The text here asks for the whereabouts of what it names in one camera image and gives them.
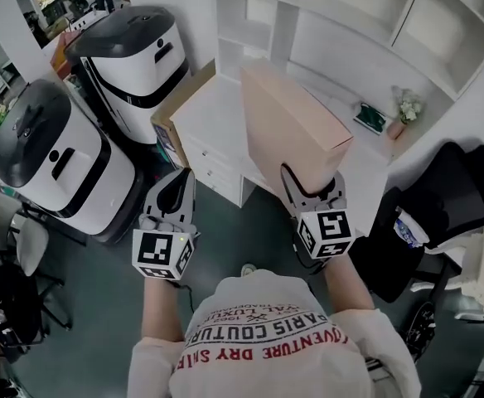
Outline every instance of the brown box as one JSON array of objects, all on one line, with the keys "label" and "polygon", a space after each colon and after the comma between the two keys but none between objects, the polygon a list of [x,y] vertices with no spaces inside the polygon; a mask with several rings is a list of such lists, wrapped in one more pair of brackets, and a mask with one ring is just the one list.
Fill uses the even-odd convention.
[{"label": "brown box", "polygon": [[281,179],[286,163],[308,193],[334,177],[352,143],[349,130],[317,99],[269,61],[242,66],[249,155],[292,212]]},{"label": "brown box", "polygon": [[156,130],[157,138],[167,151],[168,157],[180,167],[189,167],[183,151],[176,127],[171,117],[181,106],[187,102],[208,80],[216,74],[215,61],[209,62],[200,69],[194,76],[185,80],[180,87],[174,90],[150,118]]}]

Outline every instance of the fiducial marker cube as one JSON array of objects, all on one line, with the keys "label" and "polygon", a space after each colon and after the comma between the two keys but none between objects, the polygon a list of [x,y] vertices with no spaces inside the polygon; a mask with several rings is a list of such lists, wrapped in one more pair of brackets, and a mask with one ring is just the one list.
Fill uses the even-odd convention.
[{"label": "fiducial marker cube", "polygon": [[134,230],[132,264],[145,277],[179,280],[194,252],[188,233]]},{"label": "fiducial marker cube", "polygon": [[313,260],[343,255],[355,241],[354,228],[343,209],[302,212],[298,234]]}]

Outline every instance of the black office chair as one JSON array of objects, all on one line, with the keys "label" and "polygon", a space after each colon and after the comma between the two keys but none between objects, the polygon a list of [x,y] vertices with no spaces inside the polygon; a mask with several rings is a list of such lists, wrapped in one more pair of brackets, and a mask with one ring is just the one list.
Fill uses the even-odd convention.
[{"label": "black office chair", "polygon": [[409,248],[393,230],[398,208],[424,229],[433,250],[446,240],[484,226],[484,146],[465,153],[454,142],[445,143],[415,184],[397,187],[383,197],[369,237],[351,247],[351,259],[367,287],[386,302],[395,301],[411,279],[437,285],[432,297],[444,290],[459,267],[446,255],[439,274],[418,272],[424,247]]},{"label": "black office chair", "polygon": [[48,328],[43,327],[41,313],[46,313],[59,326],[70,330],[70,320],[62,322],[45,305],[45,297],[55,288],[49,284],[40,294],[35,278],[26,277],[21,267],[0,265],[0,346],[25,353],[29,346],[43,342]]}]

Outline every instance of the shoe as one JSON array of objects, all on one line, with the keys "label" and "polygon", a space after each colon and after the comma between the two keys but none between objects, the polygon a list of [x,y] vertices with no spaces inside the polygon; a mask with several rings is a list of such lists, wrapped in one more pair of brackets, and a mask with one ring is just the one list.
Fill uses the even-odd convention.
[{"label": "shoe", "polygon": [[251,273],[253,273],[256,270],[257,270],[257,267],[255,267],[253,264],[244,264],[242,266],[242,270],[240,271],[240,277],[250,275]]}]

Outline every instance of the white desk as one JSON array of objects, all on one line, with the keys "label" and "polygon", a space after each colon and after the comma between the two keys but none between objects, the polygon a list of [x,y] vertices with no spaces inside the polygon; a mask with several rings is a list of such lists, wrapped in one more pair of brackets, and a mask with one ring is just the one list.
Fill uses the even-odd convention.
[{"label": "white desk", "polygon": [[[338,169],[346,182],[351,223],[369,235],[384,194],[391,143],[354,121],[350,105],[308,90],[355,137]],[[200,182],[240,207],[254,184],[271,192],[249,157],[240,84],[214,76],[172,116],[172,121]]]}]

